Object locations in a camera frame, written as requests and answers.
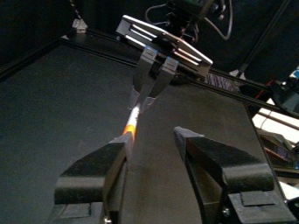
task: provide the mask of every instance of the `black curtain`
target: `black curtain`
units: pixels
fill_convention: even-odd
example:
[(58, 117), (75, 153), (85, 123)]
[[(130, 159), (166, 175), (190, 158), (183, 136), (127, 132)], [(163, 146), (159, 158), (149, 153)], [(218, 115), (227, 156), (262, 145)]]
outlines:
[(71, 30), (69, 0), (0, 1), (0, 66)]

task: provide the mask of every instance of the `black cable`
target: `black cable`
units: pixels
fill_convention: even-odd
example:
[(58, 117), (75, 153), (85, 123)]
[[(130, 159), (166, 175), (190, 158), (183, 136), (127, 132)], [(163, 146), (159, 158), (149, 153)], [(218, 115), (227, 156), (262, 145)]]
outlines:
[(77, 13), (78, 19), (82, 19), (82, 16), (81, 16), (79, 10), (78, 10), (78, 8), (77, 8), (77, 4), (74, 3), (74, 1), (73, 1), (73, 0), (70, 0), (70, 5), (71, 5), (73, 9), (75, 10), (75, 13)]
[(153, 6), (153, 7), (150, 7), (147, 10), (146, 10), (146, 13), (145, 13), (145, 20), (146, 20), (146, 22), (149, 23), (149, 24), (153, 24), (153, 25), (159, 25), (159, 24), (165, 24), (166, 22), (162, 22), (162, 23), (154, 23), (153, 21), (151, 21), (151, 19), (149, 18), (149, 13), (150, 13), (150, 11), (151, 10), (155, 10), (155, 9), (161, 9), (161, 8), (163, 8), (163, 7), (166, 7), (166, 3), (165, 4), (159, 4), (159, 5), (155, 5), (155, 6)]
[(233, 4), (231, 4), (231, 0), (229, 0), (229, 33), (227, 33), (227, 35), (225, 36), (219, 27), (207, 18), (205, 18), (205, 22), (207, 22), (207, 24), (211, 26), (211, 28), (217, 31), (217, 33), (221, 35), (221, 37), (225, 40), (230, 39), (231, 28), (233, 28)]
[(272, 113), (273, 113), (273, 111), (270, 111), (269, 115), (266, 116), (266, 120), (261, 124), (261, 129), (264, 129), (265, 123), (266, 123), (269, 117), (272, 116)]

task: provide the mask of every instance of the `black table surface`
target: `black table surface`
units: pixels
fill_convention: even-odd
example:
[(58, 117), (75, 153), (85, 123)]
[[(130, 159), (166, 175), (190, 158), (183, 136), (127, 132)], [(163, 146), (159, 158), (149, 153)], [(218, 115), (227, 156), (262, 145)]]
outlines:
[[(59, 46), (0, 83), (2, 223), (47, 221), (58, 177), (122, 135), (134, 74), (133, 67)], [(153, 83), (149, 78), (146, 87)], [(125, 224), (201, 218), (177, 126), (266, 160), (244, 103), (189, 85), (170, 86), (139, 118)]]

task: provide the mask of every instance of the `screw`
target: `screw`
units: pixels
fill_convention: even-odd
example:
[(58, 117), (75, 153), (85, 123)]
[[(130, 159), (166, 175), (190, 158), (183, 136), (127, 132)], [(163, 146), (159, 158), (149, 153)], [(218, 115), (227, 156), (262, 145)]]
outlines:
[(227, 207), (223, 208), (222, 213), (226, 218), (230, 217), (230, 209)]

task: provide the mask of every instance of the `black backdrop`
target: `black backdrop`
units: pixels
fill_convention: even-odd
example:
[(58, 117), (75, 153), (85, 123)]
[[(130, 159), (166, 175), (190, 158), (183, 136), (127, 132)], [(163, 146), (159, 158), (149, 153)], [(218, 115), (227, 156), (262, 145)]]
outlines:
[[(214, 60), (214, 67), (233, 71), (241, 68), (249, 53), (278, 11), (284, 0), (233, 0), (234, 26), (229, 41), (201, 25), (197, 47)], [(90, 27), (115, 33), (125, 14), (143, 19), (146, 9), (163, 0), (77, 0), (79, 12)], [(165, 20), (166, 10), (154, 11), (151, 18)], [(0, 3), (0, 65), (29, 50), (49, 43), (71, 29), (75, 17), (69, 0), (5, 0)], [(226, 19), (219, 24), (226, 31)], [(293, 0), (278, 20), (257, 57), (248, 68), (248, 77), (264, 83), (284, 80), (299, 64), (299, 1)]]

